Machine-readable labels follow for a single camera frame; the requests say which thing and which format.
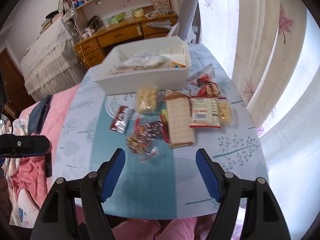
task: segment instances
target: floral tablecloth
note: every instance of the floral tablecloth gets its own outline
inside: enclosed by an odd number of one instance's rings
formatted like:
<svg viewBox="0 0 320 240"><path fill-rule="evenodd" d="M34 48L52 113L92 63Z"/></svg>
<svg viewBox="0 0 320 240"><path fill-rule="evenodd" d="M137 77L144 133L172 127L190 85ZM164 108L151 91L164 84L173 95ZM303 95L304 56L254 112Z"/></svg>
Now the floral tablecloth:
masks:
<svg viewBox="0 0 320 240"><path fill-rule="evenodd" d="M66 117L53 165L54 179L84 177L108 161L117 148L123 148L126 163L103 209L110 215L137 219L175 219L217 212L219 204L210 197L195 163L199 148L241 179L268 179L256 128L230 78L203 44L189 45L189 51L190 73L213 64L217 84L234 109L233 126L196 129L196 143L188 147L170 149L157 140L159 154L141 162L126 145L134 121L126 135L109 130L119 105L134 106L136 94L106 96L92 81L99 68L96 66L82 80Z"/></svg>

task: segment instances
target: yellow mug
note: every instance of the yellow mug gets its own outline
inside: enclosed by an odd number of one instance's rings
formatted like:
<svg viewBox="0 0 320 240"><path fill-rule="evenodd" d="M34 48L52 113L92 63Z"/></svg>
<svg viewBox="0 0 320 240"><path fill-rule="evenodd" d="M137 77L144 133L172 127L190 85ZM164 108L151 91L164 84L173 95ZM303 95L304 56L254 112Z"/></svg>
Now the yellow mug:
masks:
<svg viewBox="0 0 320 240"><path fill-rule="evenodd" d="M144 11L143 10L138 10L134 12L134 16L137 18L143 17L144 16Z"/></svg>

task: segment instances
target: barcode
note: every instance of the barcode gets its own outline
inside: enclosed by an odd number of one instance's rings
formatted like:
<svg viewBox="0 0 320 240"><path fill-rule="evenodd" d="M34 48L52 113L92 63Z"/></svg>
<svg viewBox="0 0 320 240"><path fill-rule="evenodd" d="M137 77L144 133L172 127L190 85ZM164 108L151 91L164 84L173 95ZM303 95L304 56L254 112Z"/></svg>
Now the barcode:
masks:
<svg viewBox="0 0 320 240"><path fill-rule="evenodd" d="M207 115L206 114L195 114L195 119L206 119Z"/></svg>

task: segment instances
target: brown wooden door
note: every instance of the brown wooden door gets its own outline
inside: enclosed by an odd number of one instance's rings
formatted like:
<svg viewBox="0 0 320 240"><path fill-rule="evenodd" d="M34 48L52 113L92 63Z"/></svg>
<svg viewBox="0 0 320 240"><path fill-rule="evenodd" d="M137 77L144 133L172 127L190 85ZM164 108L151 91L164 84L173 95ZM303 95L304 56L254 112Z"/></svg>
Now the brown wooden door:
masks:
<svg viewBox="0 0 320 240"><path fill-rule="evenodd" d="M16 113L20 113L23 109L33 105L35 101L28 95L24 86L24 78L9 56L7 49L0 53L0 69L3 70L4 85L10 107Z"/></svg>

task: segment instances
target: person's hand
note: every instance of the person's hand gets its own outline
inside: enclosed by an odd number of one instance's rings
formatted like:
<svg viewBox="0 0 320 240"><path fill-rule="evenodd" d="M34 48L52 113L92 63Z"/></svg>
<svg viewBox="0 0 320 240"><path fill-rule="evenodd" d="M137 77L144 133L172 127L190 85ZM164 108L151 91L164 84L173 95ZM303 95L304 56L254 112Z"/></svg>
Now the person's hand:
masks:
<svg viewBox="0 0 320 240"><path fill-rule="evenodd" d="M9 198L8 182L4 177L0 179L0 212L8 223L10 221L11 208L12 205Z"/></svg>

